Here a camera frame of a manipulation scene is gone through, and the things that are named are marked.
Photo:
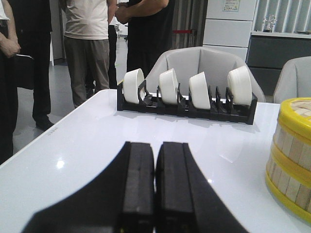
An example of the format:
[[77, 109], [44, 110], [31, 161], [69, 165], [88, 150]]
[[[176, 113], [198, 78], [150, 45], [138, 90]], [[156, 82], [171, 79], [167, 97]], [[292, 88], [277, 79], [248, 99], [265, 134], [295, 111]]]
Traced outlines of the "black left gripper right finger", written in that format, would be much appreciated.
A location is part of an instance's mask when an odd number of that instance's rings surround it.
[[245, 233], [198, 167], [187, 143], [162, 144], [156, 164], [156, 232]]

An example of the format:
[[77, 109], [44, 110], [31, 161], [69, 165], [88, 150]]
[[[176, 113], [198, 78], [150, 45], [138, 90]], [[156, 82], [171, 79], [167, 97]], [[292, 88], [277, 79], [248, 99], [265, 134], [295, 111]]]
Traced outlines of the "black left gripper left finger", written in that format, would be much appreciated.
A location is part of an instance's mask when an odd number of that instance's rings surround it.
[[125, 142], [90, 183], [33, 215], [24, 233], [151, 233], [154, 156], [150, 144]]

